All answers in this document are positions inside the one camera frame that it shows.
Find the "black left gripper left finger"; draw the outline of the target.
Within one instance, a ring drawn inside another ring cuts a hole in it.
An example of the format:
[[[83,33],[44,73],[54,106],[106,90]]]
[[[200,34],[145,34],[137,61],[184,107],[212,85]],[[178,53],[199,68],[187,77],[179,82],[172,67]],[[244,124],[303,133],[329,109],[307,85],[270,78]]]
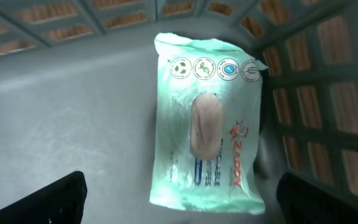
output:
[[[0,223],[80,224],[87,192],[84,173],[74,171],[0,209]]]

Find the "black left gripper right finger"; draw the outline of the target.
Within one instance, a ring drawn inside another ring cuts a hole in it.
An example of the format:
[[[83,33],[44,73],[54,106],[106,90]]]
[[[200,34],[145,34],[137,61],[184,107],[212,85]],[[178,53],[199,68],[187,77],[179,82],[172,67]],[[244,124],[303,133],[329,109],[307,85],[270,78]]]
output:
[[[358,209],[288,172],[279,180],[276,198],[287,223],[358,224]]]

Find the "green wet wipes pack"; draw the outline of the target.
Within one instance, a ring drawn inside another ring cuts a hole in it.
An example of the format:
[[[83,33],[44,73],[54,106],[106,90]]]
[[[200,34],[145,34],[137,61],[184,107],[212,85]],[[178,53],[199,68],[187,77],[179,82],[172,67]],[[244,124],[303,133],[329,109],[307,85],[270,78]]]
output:
[[[265,65],[233,44],[156,35],[155,159],[150,202],[259,215],[254,182]]]

